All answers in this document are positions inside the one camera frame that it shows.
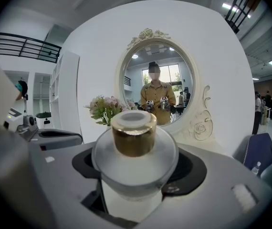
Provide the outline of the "white machine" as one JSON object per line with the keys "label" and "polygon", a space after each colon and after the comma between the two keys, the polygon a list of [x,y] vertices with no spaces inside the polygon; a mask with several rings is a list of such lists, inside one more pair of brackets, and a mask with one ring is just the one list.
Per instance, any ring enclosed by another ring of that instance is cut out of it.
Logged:
{"label": "white machine", "polygon": [[35,121],[39,129],[52,129],[52,116],[50,112],[36,114]]}

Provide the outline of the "blue chair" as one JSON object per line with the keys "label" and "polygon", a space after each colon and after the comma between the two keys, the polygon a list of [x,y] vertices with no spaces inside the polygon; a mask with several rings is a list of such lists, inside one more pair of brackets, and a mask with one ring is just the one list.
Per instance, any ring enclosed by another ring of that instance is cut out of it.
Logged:
{"label": "blue chair", "polygon": [[262,174],[272,164],[272,140],[270,135],[262,133],[245,137],[234,152],[233,158],[249,170],[252,170],[257,162],[261,162]]}

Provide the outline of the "small grey round object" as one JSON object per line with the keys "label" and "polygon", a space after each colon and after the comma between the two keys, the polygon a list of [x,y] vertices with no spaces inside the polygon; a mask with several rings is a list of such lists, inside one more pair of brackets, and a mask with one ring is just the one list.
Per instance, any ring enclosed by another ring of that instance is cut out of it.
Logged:
{"label": "small grey round object", "polygon": [[101,179],[126,200],[153,197],[178,163],[178,146],[148,112],[131,110],[111,119],[92,149],[92,163]]}

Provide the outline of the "tall black railing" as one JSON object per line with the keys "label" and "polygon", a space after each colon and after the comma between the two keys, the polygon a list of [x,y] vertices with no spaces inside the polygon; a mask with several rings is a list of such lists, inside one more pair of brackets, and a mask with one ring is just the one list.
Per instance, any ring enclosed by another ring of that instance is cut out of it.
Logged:
{"label": "tall black railing", "polygon": [[251,14],[255,12],[260,2],[261,0],[233,0],[232,3],[222,6],[228,10],[225,21],[236,35],[241,25],[251,18]]}

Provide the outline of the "oval mirror cream frame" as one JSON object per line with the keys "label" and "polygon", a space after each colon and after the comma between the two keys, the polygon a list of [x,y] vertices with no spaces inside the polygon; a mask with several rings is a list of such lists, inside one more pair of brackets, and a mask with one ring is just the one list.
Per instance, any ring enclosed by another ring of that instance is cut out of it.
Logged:
{"label": "oval mirror cream frame", "polygon": [[180,143],[213,138],[209,89],[191,55],[161,31],[146,28],[127,45],[116,70],[116,96],[157,118]]}

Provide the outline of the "white shelf unit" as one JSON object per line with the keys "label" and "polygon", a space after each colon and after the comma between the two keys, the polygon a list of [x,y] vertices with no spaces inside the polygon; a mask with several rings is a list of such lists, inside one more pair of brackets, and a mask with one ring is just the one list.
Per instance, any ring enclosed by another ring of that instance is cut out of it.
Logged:
{"label": "white shelf unit", "polygon": [[81,134],[77,104],[77,74],[80,56],[65,51],[52,72],[49,103],[56,129]]}

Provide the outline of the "long black railing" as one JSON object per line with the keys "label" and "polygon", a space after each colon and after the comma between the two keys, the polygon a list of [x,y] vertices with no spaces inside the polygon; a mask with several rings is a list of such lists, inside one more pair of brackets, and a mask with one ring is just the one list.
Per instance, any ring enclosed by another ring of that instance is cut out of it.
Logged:
{"label": "long black railing", "polygon": [[0,32],[0,55],[37,59],[57,63],[61,47],[49,42]]}

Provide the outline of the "pink flower bouquet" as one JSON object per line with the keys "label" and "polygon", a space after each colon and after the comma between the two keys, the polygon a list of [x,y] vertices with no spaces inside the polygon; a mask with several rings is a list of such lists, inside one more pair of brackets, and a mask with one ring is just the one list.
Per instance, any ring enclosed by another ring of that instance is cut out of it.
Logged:
{"label": "pink flower bouquet", "polygon": [[104,97],[102,95],[94,98],[84,108],[89,109],[91,118],[96,120],[97,124],[105,126],[111,125],[111,119],[115,115],[123,111],[137,110],[137,106],[131,101],[125,104],[114,96]]}

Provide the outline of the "clear water bottle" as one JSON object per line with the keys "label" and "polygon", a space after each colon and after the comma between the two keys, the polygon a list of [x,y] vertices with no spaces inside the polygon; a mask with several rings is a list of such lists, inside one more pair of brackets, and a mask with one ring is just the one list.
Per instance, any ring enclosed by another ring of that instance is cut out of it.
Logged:
{"label": "clear water bottle", "polygon": [[261,162],[257,162],[251,171],[255,176],[259,177],[262,171]]}

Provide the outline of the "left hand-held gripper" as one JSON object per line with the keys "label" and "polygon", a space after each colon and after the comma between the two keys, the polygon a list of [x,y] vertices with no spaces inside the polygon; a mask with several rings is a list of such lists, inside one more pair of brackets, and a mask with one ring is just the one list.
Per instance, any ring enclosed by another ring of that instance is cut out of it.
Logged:
{"label": "left hand-held gripper", "polygon": [[26,141],[34,136],[34,142],[42,151],[81,145],[83,138],[79,133],[59,129],[39,129],[32,115],[11,108],[3,124],[4,128],[17,133]]}

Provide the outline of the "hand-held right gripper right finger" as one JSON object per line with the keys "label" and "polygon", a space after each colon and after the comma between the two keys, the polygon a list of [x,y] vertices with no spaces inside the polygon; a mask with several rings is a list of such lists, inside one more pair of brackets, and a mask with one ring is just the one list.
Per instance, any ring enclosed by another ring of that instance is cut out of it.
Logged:
{"label": "hand-held right gripper right finger", "polygon": [[272,200],[272,188],[239,161],[179,144],[207,167],[203,183],[190,194],[169,198],[140,224],[140,229],[244,229]]}

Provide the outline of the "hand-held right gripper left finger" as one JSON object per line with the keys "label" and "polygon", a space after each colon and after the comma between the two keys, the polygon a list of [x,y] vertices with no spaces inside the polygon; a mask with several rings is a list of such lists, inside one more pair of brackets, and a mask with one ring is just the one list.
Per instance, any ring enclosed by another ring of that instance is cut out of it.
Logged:
{"label": "hand-held right gripper left finger", "polygon": [[73,167],[73,158],[93,146],[91,142],[49,151],[31,150],[56,229],[133,229],[136,222],[108,214],[101,181],[85,178]]}

